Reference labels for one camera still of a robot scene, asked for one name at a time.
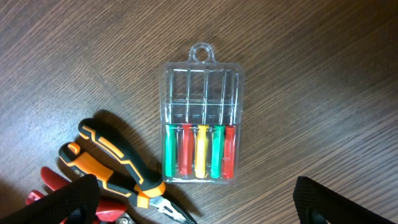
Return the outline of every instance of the brown wooden surface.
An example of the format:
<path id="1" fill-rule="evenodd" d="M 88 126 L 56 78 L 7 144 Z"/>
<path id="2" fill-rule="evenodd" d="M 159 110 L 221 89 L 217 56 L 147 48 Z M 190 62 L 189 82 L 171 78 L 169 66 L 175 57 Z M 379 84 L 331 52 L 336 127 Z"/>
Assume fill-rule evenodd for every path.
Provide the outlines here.
<path id="1" fill-rule="evenodd" d="M 246 70 L 237 184 L 168 186 L 198 223 L 298 223 L 299 175 L 398 222 L 398 2 L 376 0 L 0 0 L 0 217 L 44 192 L 42 166 L 67 172 L 83 118 L 160 170 L 157 68 L 198 41 Z"/>

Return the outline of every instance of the screwdriver set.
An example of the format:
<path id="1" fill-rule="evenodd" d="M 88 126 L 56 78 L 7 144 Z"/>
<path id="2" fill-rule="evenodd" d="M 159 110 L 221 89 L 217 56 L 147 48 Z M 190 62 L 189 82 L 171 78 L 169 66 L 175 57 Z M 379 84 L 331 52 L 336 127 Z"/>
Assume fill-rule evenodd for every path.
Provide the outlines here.
<path id="1" fill-rule="evenodd" d="M 197 51 L 207 59 L 197 59 Z M 244 71 L 219 63 L 213 48 L 197 43 L 187 62 L 161 67 L 163 178 L 171 183 L 228 184 L 236 178 Z"/>

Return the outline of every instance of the pliers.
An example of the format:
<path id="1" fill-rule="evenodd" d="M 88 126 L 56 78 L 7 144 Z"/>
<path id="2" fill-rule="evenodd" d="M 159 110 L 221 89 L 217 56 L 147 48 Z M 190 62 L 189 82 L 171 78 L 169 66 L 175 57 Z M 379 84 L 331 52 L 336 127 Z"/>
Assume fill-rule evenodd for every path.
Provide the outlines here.
<path id="1" fill-rule="evenodd" d="M 48 167 L 43 167 L 40 170 L 40 176 L 42 177 L 42 180 L 44 181 L 46 186 L 49 187 L 51 190 L 61 189 L 62 187 L 70 183 L 68 180 L 64 179 Z M 27 205 L 29 205 L 44 196 L 45 195 L 38 190 L 32 190 L 26 198 L 25 202 Z M 92 224 L 99 224 L 104 222 L 117 224 L 133 224 L 134 221 L 126 213 L 126 210 L 127 207 L 121 202 L 101 198 L 96 209 L 97 219 L 94 220 Z"/>
<path id="2" fill-rule="evenodd" d="M 132 178 L 107 168 L 77 143 L 70 142 L 60 148 L 59 156 L 76 174 L 94 174 L 99 187 L 128 198 L 135 207 L 155 206 L 159 212 L 179 223 L 196 223 L 187 212 L 162 196 L 166 188 L 162 176 L 144 164 L 136 150 L 117 130 L 92 118 L 81 121 L 78 129 L 83 139 L 92 140 L 111 154 Z"/>

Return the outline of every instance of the green screwdriver handle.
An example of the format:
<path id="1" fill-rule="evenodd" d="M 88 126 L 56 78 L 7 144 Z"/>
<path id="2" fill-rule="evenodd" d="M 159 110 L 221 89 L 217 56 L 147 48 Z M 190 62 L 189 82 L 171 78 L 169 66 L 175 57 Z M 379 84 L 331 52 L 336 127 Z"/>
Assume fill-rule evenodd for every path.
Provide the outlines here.
<path id="1" fill-rule="evenodd" d="M 176 140 L 175 140 L 176 125 L 166 125 L 165 136 L 165 154 L 163 161 L 163 169 L 166 177 L 173 177 L 175 174 L 175 156 L 176 156 Z"/>
<path id="2" fill-rule="evenodd" d="M 211 155 L 211 178 L 219 178 L 221 176 L 221 160 L 224 152 L 224 131 L 225 126 L 215 125 L 216 131 L 213 133 L 212 155 Z"/>

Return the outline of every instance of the black rubber grip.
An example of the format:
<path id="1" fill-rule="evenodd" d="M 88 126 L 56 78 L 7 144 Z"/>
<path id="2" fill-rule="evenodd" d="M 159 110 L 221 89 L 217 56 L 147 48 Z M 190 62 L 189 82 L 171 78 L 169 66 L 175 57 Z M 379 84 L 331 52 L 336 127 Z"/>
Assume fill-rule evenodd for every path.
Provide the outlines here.
<path id="1" fill-rule="evenodd" d="M 115 157 L 146 195 L 156 197 L 163 194 L 165 185 L 161 175 L 150 170 L 133 146 L 113 127 L 88 118 L 80 122 L 79 132 L 83 138 L 91 139 Z"/>

